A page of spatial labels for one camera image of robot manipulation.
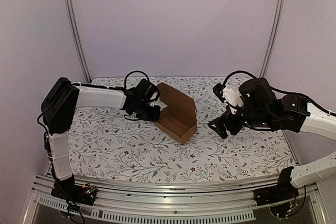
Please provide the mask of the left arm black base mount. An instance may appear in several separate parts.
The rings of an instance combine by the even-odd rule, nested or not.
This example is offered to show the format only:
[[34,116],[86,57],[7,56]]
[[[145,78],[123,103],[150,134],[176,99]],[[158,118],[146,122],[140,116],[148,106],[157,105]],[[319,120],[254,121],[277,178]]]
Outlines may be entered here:
[[93,206],[98,188],[89,183],[76,185],[72,180],[55,181],[51,195],[75,203]]

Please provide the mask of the brown cardboard box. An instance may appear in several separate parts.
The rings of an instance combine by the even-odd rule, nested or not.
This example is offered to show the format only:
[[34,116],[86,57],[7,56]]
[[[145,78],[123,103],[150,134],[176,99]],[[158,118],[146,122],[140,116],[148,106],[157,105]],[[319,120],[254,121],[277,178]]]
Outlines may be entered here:
[[165,108],[160,112],[155,126],[179,143],[185,144],[197,132],[195,102],[166,83],[159,83],[157,88]]

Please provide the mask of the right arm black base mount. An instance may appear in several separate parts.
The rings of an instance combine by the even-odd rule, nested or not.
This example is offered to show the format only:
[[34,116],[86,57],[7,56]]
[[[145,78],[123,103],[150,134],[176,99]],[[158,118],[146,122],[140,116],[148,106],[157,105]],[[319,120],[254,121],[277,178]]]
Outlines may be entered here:
[[[298,189],[290,183],[290,175],[293,169],[293,166],[283,169],[280,172],[276,185],[254,190],[254,201],[257,206],[269,205],[289,199],[296,201],[299,192]],[[286,206],[271,207],[270,212],[274,217],[282,219],[289,217],[292,209],[293,204],[289,203]]]

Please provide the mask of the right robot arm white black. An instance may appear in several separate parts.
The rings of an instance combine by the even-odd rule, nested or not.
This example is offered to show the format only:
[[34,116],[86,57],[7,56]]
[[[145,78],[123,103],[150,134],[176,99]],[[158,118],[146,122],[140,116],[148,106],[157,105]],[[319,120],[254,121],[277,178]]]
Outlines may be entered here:
[[214,93],[227,103],[225,112],[210,121],[208,127],[222,139],[243,128],[275,132],[288,130],[320,135],[335,140],[335,113],[328,111],[302,93],[284,92],[276,98],[276,89],[265,78],[252,78],[234,90],[217,84]]

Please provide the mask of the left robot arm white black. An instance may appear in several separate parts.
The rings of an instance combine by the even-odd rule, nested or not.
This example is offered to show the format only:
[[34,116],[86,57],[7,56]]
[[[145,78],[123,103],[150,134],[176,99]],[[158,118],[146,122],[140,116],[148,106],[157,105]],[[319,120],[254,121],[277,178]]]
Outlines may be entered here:
[[137,119],[156,122],[160,106],[158,88],[147,79],[136,87],[106,87],[71,82],[61,77],[54,84],[41,105],[42,125],[45,129],[46,150],[58,184],[57,190],[67,200],[78,195],[78,188],[67,179],[73,177],[68,151],[68,134],[78,108],[114,108],[135,115]]

